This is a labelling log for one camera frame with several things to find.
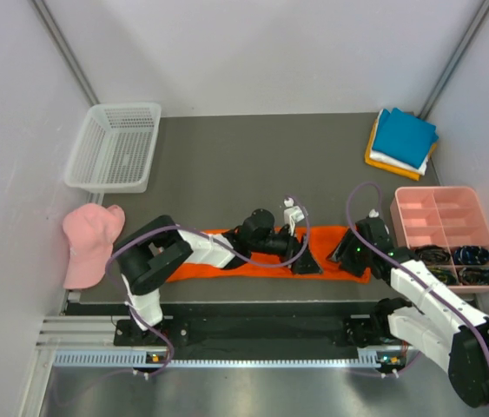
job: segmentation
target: pink organizer tray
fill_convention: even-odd
[[[402,187],[391,204],[394,231],[400,246],[438,245],[454,250],[464,245],[489,249],[489,227],[476,192],[469,187]],[[438,268],[458,272],[453,259]],[[489,285],[452,285],[458,294],[486,293]]]

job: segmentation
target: white plastic basket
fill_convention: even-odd
[[[89,109],[67,165],[66,184],[90,193],[143,193],[160,118],[156,103]]]

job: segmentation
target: orange cloth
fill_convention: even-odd
[[[366,164],[371,165],[372,167],[381,168],[384,169],[385,171],[389,171],[389,172],[393,172],[394,174],[405,176],[406,178],[410,178],[411,180],[419,181],[420,174],[409,171],[408,169],[394,167],[393,165],[389,165],[388,163],[374,161],[369,157],[369,152],[370,150],[372,150],[373,141],[375,140],[375,134],[377,133],[377,126],[379,124],[379,120],[380,117],[377,116],[377,119],[375,119],[375,122],[373,123],[372,133],[369,136],[369,142],[367,143],[366,154],[364,155],[364,161],[366,161]],[[429,156],[432,155],[436,147],[437,147],[437,143],[434,143],[431,149],[429,149]]]
[[[356,281],[360,284],[369,283],[371,273],[366,270],[360,278],[342,271],[338,264],[328,261],[326,258],[337,247],[348,228],[343,226],[321,226],[311,229],[310,251],[315,260],[323,269],[323,274],[319,275],[293,275],[287,267],[281,268],[261,268],[250,263],[231,270],[223,270],[209,265],[195,265],[185,263],[172,274],[168,282],[189,280],[193,278],[215,278],[221,276],[256,276],[258,278],[290,278],[298,280],[330,280],[330,281]],[[207,230],[206,233],[216,234],[225,230]],[[306,232],[305,228],[296,228],[296,235],[300,239]],[[252,259],[261,263],[281,263],[278,256],[253,254]]]

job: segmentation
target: stack of folded cloths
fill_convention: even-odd
[[[439,137],[435,126],[399,109],[380,111],[366,149],[366,163],[418,181]]]

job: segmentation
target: pink cap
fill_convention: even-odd
[[[70,261],[65,288],[89,288],[102,280],[122,226],[124,212],[119,206],[88,203],[66,215],[63,230],[69,239]]]

